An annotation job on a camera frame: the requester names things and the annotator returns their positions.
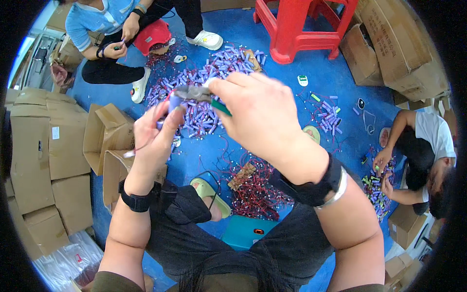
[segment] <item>clear plastic bag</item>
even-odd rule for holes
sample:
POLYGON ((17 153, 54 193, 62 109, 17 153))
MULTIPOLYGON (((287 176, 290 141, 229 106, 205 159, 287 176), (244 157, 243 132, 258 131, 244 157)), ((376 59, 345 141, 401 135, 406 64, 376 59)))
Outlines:
POLYGON ((75 292, 71 280, 84 287, 94 280, 104 252, 85 232, 69 236, 70 244, 33 262, 54 292, 75 292))

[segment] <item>blue short-sleeved shirt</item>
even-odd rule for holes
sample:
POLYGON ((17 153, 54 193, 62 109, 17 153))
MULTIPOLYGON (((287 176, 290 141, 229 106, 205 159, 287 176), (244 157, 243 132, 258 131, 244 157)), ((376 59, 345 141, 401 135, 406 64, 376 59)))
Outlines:
POLYGON ((66 32, 80 52, 91 44, 88 31, 111 35, 120 31, 139 0, 102 0, 104 10, 75 2, 66 18, 66 32))

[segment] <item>black smartwatch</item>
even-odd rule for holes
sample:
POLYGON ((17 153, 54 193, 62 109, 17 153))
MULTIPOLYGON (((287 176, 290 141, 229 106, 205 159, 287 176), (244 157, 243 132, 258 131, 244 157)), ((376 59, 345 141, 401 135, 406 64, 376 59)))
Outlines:
POLYGON ((139 10, 138 8, 133 9, 132 12, 138 14, 138 15, 140 16, 140 19, 144 17, 144 12, 142 12, 142 11, 139 10))
POLYGON ((125 204, 130 207, 130 209, 134 212, 143 213, 149 210, 149 206, 151 205, 154 198, 157 198, 161 193, 162 185, 158 182, 154 182, 154 186, 149 192, 147 196, 137 196, 130 194, 128 195, 125 192, 125 180, 119 183, 119 193, 121 194, 121 199, 125 204))
POLYGON ((294 185, 278 170, 274 169, 269 182, 285 194, 291 196, 295 201, 318 209, 330 205, 339 199, 347 188, 347 172, 344 165, 334 158, 329 152, 329 165, 322 180, 318 184, 306 183, 294 185), (329 192, 334 194, 326 199, 329 192))

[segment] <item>shirt collar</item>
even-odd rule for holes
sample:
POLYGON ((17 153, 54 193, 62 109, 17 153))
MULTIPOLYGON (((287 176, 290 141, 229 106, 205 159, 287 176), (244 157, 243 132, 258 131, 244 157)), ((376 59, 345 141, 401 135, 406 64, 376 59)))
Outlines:
POLYGON ((109 6, 109 1, 108 0, 102 0, 102 3, 104 4, 104 10, 101 11, 101 10, 95 8, 95 7, 91 7, 91 6, 88 6, 88 5, 81 4, 79 2, 75 2, 76 6, 78 6, 79 8, 81 8, 83 10, 104 13, 104 12, 107 11, 107 8, 109 6))

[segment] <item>pliers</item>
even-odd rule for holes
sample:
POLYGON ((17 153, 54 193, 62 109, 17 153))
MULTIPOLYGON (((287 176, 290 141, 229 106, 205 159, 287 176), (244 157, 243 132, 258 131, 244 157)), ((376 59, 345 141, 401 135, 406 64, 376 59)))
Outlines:
POLYGON ((174 88, 173 94, 183 100, 196 100, 197 102, 206 101, 212 107, 232 116, 226 106, 213 99, 212 92, 205 86, 181 85, 174 88))

